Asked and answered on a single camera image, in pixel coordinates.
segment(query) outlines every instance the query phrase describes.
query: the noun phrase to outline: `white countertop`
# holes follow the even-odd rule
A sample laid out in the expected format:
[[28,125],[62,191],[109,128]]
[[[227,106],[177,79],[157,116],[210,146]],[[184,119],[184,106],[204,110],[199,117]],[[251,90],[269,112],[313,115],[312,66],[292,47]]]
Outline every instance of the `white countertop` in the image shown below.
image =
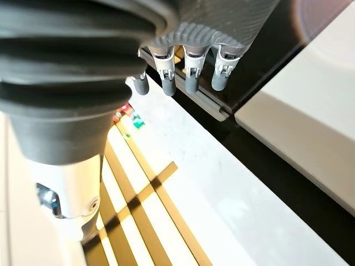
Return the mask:
[[149,84],[145,96],[133,89],[130,103],[177,164],[166,189],[214,265],[346,265],[150,78]]

